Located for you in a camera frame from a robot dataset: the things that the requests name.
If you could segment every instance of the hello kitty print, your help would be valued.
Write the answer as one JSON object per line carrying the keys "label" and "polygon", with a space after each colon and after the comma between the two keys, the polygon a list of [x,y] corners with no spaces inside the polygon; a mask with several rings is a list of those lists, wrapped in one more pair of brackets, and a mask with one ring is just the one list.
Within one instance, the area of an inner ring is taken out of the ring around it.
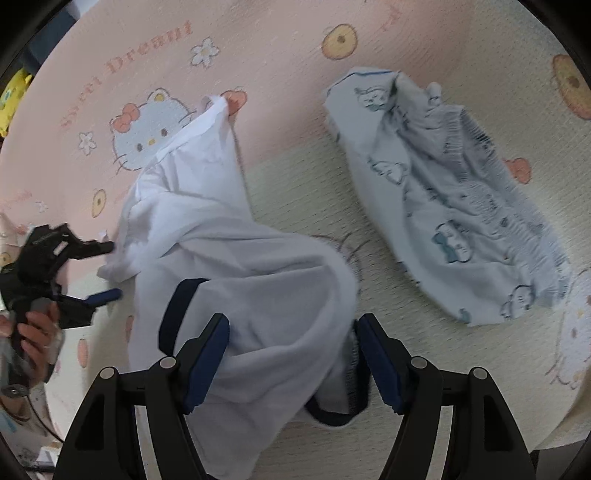
{"label": "hello kitty print", "polygon": [[573,282],[559,335],[554,365],[546,375],[550,383],[576,390],[591,362],[591,270]]}
{"label": "hello kitty print", "polygon": [[113,150],[119,169],[144,168],[165,142],[189,124],[191,114],[163,88],[150,93],[142,105],[126,104],[111,120]]}

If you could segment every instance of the cartoon cat face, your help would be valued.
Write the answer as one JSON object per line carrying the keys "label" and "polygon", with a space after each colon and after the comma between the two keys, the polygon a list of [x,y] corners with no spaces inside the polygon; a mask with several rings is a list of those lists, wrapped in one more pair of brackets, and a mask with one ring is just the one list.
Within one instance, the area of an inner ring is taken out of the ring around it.
{"label": "cartoon cat face", "polygon": [[548,371],[558,381],[576,389],[591,359],[591,271],[575,279],[564,310],[556,361]]}
{"label": "cartoon cat face", "polygon": [[361,88],[355,89],[357,100],[365,108],[372,112],[378,110],[386,110],[386,103],[388,102],[388,92],[384,87],[370,87],[367,90]]}
{"label": "cartoon cat face", "polygon": [[395,185],[402,184],[406,177],[408,167],[403,163],[390,163],[386,161],[374,162],[369,159],[369,166],[372,171],[376,172],[381,177],[385,177],[389,182]]}
{"label": "cartoon cat face", "polygon": [[113,149],[122,168],[139,170],[170,137],[191,121],[189,110],[160,88],[140,106],[128,103],[111,120]]}
{"label": "cartoon cat face", "polygon": [[466,263],[472,258],[472,247],[467,238],[450,222],[439,225],[436,232],[432,240],[443,251],[447,263]]}
{"label": "cartoon cat face", "polygon": [[534,290],[529,285],[519,285],[501,307],[501,315],[506,319],[519,318],[530,309],[534,300]]}

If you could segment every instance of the pink play mat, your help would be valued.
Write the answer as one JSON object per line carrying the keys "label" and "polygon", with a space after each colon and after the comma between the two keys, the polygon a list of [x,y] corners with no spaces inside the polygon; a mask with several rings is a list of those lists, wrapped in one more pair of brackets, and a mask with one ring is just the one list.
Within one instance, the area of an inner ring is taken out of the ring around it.
{"label": "pink play mat", "polygon": [[[468,329],[406,279],[323,126],[323,89],[353,66],[439,82],[446,101],[467,106],[569,253],[577,280],[565,308]],[[0,155],[0,209],[14,225],[68,222],[82,238],[113,238],[138,171],[209,94],[229,102],[258,221],[341,251],[360,281],[360,312],[374,312],[412,353],[445,369],[487,367],[529,448],[587,435],[591,91],[525,8],[515,0],[101,0],[15,116]],[[71,291],[94,288],[101,262],[71,262]],[[125,309],[69,334],[48,388],[63,433],[94,375],[124,355],[133,322],[132,305]],[[374,398],[342,432],[289,426],[255,477],[374,478],[398,422]]]}

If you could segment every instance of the screw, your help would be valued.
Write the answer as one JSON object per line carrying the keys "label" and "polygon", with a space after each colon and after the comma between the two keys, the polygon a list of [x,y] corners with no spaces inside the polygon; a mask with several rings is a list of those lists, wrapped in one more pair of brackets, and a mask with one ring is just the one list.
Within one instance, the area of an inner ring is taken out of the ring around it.
{"label": "screw", "polygon": [[427,361],[422,356],[414,356],[410,361],[414,368],[423,369],[427,366]]}
{"label": "screw", "polygon": [[175,357],[173,356],[165,356],[161,361],[160,361],[160,366],[162,368],[172,368],[177,364],[177,360],[175,359]]}
{"label": "screw", "polygon": [[115,375],[115,369],[112,367],[107,367],[104,368],[103,370],[100,371],[100,377],[103,380],[108,380],[110,379],[113,375]]}
{"label": "screw", "polygon": [[472,370],[472,375],[474,375],[478,380],[484,380],[486,377],[488,377],[486,370],[480,367],[476,367],[474,370]]}

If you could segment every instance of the cookie print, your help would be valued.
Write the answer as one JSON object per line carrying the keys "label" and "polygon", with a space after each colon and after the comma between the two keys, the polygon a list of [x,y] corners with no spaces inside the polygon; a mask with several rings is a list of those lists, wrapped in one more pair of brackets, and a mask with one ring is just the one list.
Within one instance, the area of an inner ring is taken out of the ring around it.
{"label": "cookie print", "polygon": [[104,190],[98,190],[92,197],[92,218],[98,217],[105,208],[107,194]]}
{"label": "cookie print", "polygon": [[8,265],[12,263],[12,257],[8,252],[2,252],[0,254],[0,267],[3,267],[4,265]]}
{"label": "cookie print", "polygon": [[343,23],[334,27],[322,42],[322,53],[327,59],[342,60],[357,48],[357,32]]}
{"label": "cookie print", "polygon": [[578,117],[591,120],[591,89],[573,59],[564,54],[556,55],[552,67],[564,103]]}

